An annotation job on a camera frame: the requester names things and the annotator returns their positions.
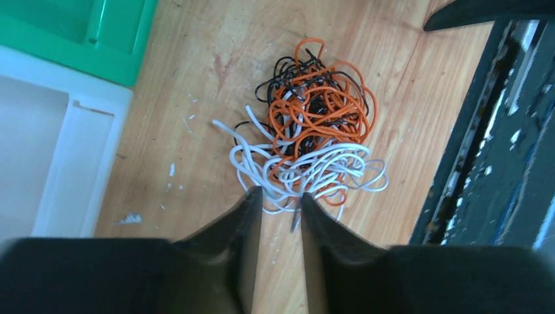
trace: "white wire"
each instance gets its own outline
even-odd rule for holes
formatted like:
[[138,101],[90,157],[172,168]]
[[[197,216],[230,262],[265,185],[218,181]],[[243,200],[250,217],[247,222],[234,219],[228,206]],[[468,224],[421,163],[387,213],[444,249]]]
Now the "white wire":
[[[246,109],[254,125],[264,136],[273,141],[274,136],[260,124],[250,107],[247,106]],[[293,204],[292,199],[300,198],[302,192],[311,193],[314,198],[321,196],[333,197],[340,190],[348,191],[349,189],[379,192],[385,190],[389,184],[385,174],[385,161],[381,159],[365,161],[370,156],[370,149],[353,143],[329,143],[319,150],[302,155],[294,162],[284,162],[275,171],[279,181],[279,183],[275,183],[270,178],[270,173],[282,161],[282,158],[271,155],[267,151],[272,148],[271,144],[250,145],[241,135],[218,120],[213,120],[213,123],[237,139],[239,144],[230,150],[229,159],[237,169],[237,178],[245,191],[248,190],[248,186],[243,176],[248,177],[253,184],[263,187],[264,197],[276,208],[267,209],[263,207],[265,213],[276,215],[284,211],[294,212],[295,204]],[[294,142],[277,141],[277,143],[286,147]],[[258,164],[253,160],[254,154],[258,154],[264,159],[263,164]],[[365,179],[365,172],[367,171],[373,172],[374,176],[368,181],[360,183]],[[354,185],[343,183],[346,176],[349,176]],[[374,186],[380,180],[381,185]],[[301,184],[298,188],[295,188],[294,184],[298,181]],[[317,192],[331,183],[333,185],[330,188]],[[343,209],[344,206],[341,205],[337,220],[341,218]]]

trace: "wooden floor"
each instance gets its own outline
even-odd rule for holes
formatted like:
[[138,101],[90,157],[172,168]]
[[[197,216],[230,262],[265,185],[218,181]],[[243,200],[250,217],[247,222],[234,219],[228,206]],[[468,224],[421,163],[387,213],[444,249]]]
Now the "wooden floor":
[[[342,222],[378,245],[406,243],[491,28],[424,33],[443,4],[160,0],[96,235],[181,239],[229,209],[243,194],[233,141],[210,122],[233,126],[246,104],[264,116],[254,87],[309,36],[326,40],[323,61],[357,65],[380,102],[367,144],[388,162],[389,188],[350,192]],[[113,224],[132,212],[141,224]],[[255,313],[306,312],[291,218],[263,217]]]

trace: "tangled wire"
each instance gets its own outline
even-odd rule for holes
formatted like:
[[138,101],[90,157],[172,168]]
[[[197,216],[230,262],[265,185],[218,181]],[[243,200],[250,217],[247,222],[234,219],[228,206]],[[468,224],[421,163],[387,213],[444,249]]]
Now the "tangled wire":
[[[319,43],[320,50],[314,56],[305,49],[309,59],[301,61],[299,52],[306,43]],[[255,89],[255,97],[268,106],[266,122],[260,122],[250,106],[246,109],[251,120],[240,122],[233,130],[214,121],[234,137],[236,146],[230,151],[230,160],[242,186],[247,189],[242,177],[247,175],[264,187],[266,199],[275,207],[264,208],[267,213],[295,211],[295,201],[303,192],[309,192],[316,199],[340,207],[339,219],[348,189],[378,192],[387,187],[385,162],[366,161],[370,150],[363,146],[376,124],[376,97],[351,63],[324,65],[320,60],[323,51],[324,41],[308,38],[296,46],[294,57],[285,56],[276,62],[274,76]],[[358,81],[340,71],[340,67],[352,69]],[[261,98],[260,90],[264,88],[266,95]],[[237,133],[246,124],[254,124],[271,144],[248,144]],[[258,164],[252,154],[266,161]],[[375,176],[359,183],[366,170]],[[351,184],[345,183],[347,176]],[[378,181],[382,184],[375,187]],[[336,196],[340,196],[338,201],[333,200]]]

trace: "red stain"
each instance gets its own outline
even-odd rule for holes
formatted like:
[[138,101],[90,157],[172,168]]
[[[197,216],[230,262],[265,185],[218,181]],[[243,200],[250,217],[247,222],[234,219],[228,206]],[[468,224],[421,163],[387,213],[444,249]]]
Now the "red stain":
[[216,93],[216,97],[218,97],[220,90],[224,86],[225,80],[229,75],[229,70],[237,64],[237,61],[238,58],[235,57],[232,52],[227,63],[222,66],[222,57],[219,54],[216,54],[214,58],[214,72],[216,72],[216,75],[218,76],[218,91]]

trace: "plastic container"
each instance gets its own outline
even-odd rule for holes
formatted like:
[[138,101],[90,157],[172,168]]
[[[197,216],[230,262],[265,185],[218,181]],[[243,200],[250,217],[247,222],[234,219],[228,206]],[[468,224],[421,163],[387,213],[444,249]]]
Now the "plastic container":
[[132,91],[4,46],[0,60],[0,239],[92,236]]
[[133,86],[157,0],[0,0],[0,44]]

